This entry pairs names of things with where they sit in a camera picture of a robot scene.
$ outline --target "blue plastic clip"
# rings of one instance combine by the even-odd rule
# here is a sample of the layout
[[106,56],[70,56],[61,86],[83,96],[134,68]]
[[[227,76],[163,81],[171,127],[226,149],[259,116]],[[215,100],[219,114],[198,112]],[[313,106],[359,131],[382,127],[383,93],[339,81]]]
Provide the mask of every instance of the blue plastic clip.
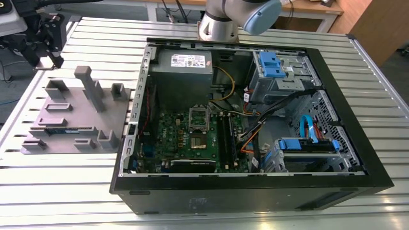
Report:
[[285,78],[286,75],[281,71],[281,61],[274,52],[259,52],[259,63],[266,78]]
[[307,122],[307,130],[309,130],[309,137],[310,137],[310,139],[313,139],[313,143],[318,143],[318,139],[317,139],[317,137],[315,137],[315,135],[314,135],[314,123],[313,123],[313,118],[311,118],[311,116],[309,116],[309,115],[306,115],[306,114],[303,114],[302,116],[301,116],[301,120],[299,120],[299,136],[302,137],[302,138],[305,138],[306,136],[305,136],[305,130],[303,130],[303,124],[305,124],[305,120],[306,120],[306,122]]
[[298,139],[285,139],[285,145],[287,150],[299,150],[301,144]]
[[286,148],[283,140],[278,140],[278,146],[279,146],[281,150],[283,150]]
[[278,141],[281,150],[299,150],[301,144],[298,139],[283,139]]
[[339,142],[337,141],[337,140],[331,140],[331,145],[333,145],[333,147],[334,147],[334,150],[335,151],[339,151]]

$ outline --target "yellow wire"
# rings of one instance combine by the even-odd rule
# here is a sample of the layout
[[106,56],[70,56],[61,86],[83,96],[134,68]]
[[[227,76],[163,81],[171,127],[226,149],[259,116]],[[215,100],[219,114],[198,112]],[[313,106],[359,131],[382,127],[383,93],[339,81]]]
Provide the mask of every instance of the yellow wire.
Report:
[[253,133],[253,135],[250,136],[250,138],[247,139],[247,141],[246,141],[245,144],[242,145],[239,151],[243,151],[243,148],[245,148],[246,145],[249,144],[250,140],[254,138],[255,134],[259,132],[261,127],[262,127],[262,126],[259,126],[259,128],[257,129],[257,131]]
[[227,77],[231,81],[231,91],[230,91],[230,93],[225,97],[210,100],[211,102],[215,102],[215,101],[222,101],[223,99],[229,98],[229,96],[231,96],[231,94],[234,93],[234,80],[233,80],[231,75],[222,68],[219,68],[218,66],[213,66],[213,67],[219,69],[225,73],[225,75],[227,75]]

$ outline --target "power supply label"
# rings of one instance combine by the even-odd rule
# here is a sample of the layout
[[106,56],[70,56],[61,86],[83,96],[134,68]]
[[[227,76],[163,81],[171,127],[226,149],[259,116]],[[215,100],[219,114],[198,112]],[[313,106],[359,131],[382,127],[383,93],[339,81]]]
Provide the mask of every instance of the power supply label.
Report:
[[205,58],[202,55],[171,55],[171,67],[205,68]]

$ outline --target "motherboard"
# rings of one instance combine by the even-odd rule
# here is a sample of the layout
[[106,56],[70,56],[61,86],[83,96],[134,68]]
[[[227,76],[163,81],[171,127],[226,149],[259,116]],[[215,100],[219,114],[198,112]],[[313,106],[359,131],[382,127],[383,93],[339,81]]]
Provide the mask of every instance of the motherboard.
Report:
[[207,114],[199,108],[185,113],[162,112],[155,145],[142,147],[143,169],[150,173],[170,173],[179,166],[186,171],[246,173],[247,156],[238,153],[234,142],[226,139],[239,133],[237,115]]

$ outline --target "gray fixture plate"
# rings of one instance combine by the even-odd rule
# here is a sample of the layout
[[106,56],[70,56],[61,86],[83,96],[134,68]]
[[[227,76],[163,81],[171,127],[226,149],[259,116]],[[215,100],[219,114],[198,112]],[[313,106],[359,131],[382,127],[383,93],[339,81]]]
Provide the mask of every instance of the gray fixture plate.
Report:
[[[94,107],[87,101],[83,95],[83,88],[67,88],[69,91],[62,91],[63,99],[51,100],[49,97],[45,100],[43,106],[40,111],[40,115],[33,123],[32,127],[41,127],[38,121],[42,118],[63,118],[66,120],[66,127],[95,127],[101,130],[105,136],[109,135],[110,130],[115,137],[119,139],[122,136],[122,129],[125,123],[125,115],[127,111],[129,100],[114,101],[110,94],[110,89],[102,88],[103,98],[102,102],[106,110],[97,113]],[[127,98],[130,95],[130,89],[125,89]],[[71,105],[71,111],[49,112],[45,110],[47,104],[69,103]],[[28,135],[26,140],[34,138],[32,134]],[[58,154],[58,153],[113,153],[117,151],[117,147],[113,149],[102,149],[97,142],[97,133],[94,135],[83,135],[78,133],[70,134],[53,134],[50,136],[37,137],[45,144],[45,149],[26,150],[21,148],[22,154]],[[94,149],[78,150],[74,147],[74,139],[89,138],[95,147]]]

